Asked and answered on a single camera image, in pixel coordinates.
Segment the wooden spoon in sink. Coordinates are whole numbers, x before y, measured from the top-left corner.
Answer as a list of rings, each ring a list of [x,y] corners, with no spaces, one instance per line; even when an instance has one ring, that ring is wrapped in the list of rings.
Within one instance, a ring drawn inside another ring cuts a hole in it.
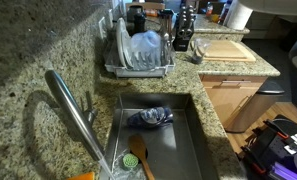
[[[146,145],[140,134],[132,135],[128,138],[128,145],[132,153],[138,157],[142,162],[143,169],[145,171],[146,177],[148,180],[155,180],[155,177],[148,165],[146,158]]]

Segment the clear glass cup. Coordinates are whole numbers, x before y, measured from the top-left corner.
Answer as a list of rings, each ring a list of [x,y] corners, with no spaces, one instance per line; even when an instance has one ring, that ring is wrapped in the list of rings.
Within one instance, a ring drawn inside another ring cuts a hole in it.
[[[192,43],[193,55],[191,62],[194,64],[200,64],[203,60],[203,56],[206,54],[206,50],[210,47],[211,43],[209,39],[196,38]]]

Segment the blue dish wand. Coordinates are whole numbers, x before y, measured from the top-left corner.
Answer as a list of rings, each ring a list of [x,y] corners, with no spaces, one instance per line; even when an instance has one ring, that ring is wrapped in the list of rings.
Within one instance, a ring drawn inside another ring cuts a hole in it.
[[[134,128],[156,128],[172,123],[173,117],[169,107],[153,107],[131,115],[127,119],[127,125]]]

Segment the clear plastic container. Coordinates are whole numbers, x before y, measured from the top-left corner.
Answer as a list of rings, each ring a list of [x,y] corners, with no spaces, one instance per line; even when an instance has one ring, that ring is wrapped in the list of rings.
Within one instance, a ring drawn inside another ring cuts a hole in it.
[[[151,70],[161,65],[161,37],[155,31],[133,35],[131,51],[135,70]]]

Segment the white plate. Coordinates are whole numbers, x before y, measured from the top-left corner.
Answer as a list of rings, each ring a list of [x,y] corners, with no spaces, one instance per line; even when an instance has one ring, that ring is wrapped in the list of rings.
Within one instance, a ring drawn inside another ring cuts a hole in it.
[[[132,69],[133,63],[131,60],[132,51],[130,45],[131,37],[128,34],[126,23],[123,18],[119,18],[117,20],[116,39],[117,49],[122,66],[128,69]]]

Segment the steel kitchen faucet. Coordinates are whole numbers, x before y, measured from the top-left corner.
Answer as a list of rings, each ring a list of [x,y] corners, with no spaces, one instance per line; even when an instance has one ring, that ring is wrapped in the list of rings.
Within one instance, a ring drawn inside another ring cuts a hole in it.
[[[115,180],[104,157],[101,146],[92,125],[97,112],[89,105],[86,111],[82,111],[62,77],[54,70],[45,72],[46,83],[56,102],[67,116],[73,133],[80,141],[94,161],[98,161],[106,173],[107,180]]]

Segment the black coffee grinder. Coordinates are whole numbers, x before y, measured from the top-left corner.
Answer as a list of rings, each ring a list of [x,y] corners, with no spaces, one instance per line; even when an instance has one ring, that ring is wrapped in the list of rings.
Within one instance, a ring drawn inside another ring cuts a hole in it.
[[[145,31],[146,16],[142,6],[132,5],[127,11],[127,21],[134,25],[133,33]]]

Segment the black knife block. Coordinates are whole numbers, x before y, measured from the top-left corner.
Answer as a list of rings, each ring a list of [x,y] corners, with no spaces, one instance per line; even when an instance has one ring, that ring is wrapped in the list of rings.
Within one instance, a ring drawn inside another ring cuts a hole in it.
[[[175,23],[176,34],[173,46],[176,51],[186,51],[188,49],[189,41],[194,33],[194,21],[194,8],[191,5],[182,6],[176,16]]]

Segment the small wooden cutting board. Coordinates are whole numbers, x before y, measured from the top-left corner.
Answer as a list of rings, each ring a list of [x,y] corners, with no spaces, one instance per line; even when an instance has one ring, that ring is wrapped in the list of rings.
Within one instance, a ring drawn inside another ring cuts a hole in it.
[[[240,49],[238,43],[230,40],[212,40],[210,47],[206,50],[209,58],[237,58],[243,59],[246,55]]]

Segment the white blue red container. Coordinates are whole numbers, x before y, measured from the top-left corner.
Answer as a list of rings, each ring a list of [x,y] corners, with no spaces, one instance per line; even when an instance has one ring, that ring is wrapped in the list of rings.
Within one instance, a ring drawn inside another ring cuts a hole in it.
[[[211,2],[207,3],[207,9],[206,9],[206,16],[211,16],[213,12],[213,4]]]

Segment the orange sponge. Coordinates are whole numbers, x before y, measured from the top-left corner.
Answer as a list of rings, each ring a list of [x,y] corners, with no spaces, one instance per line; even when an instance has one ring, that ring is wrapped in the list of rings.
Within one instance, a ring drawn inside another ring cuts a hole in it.
[[[94,180],[94,179],[95,179],[95,173],[89,172],[89,173],[67,178],[66,180]]]

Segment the large wooden cutting board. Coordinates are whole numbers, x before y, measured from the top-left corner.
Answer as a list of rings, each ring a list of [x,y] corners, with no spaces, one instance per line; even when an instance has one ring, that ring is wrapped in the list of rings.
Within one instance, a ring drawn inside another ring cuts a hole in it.
[[[230,40],[211,40],[203,58],[208,61],[256,61],[254,55],[247,48]]]

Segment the steel trash can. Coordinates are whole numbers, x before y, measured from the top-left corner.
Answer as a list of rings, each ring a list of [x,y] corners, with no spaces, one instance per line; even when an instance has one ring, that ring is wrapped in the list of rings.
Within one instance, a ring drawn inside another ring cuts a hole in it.
[[[232,121],[225,127],[225,131],[229,133],[245,132],[283,95],[284,89],[277,82],[267,80],[254,96],[232,116]]]

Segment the white paper towel roll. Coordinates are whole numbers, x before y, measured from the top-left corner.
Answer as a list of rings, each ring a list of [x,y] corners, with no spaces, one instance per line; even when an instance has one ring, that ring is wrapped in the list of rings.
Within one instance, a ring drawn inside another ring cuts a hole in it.
[[[239,0],[233,0],[225,20],[225,25],[234,30],[243,30],[252,12],[252,9],[241,4]]]

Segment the black orange clamp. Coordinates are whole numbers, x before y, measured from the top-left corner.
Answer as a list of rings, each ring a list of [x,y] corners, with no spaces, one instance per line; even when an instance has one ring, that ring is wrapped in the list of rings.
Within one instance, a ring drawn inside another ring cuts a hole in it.
[[[283,146],[289,138],[275,121],[265,120],[264,124],[264,128],[254,129],[255,137],[241,147],[243,160],[259,175],[264,175],[272,163],[281,159]]]

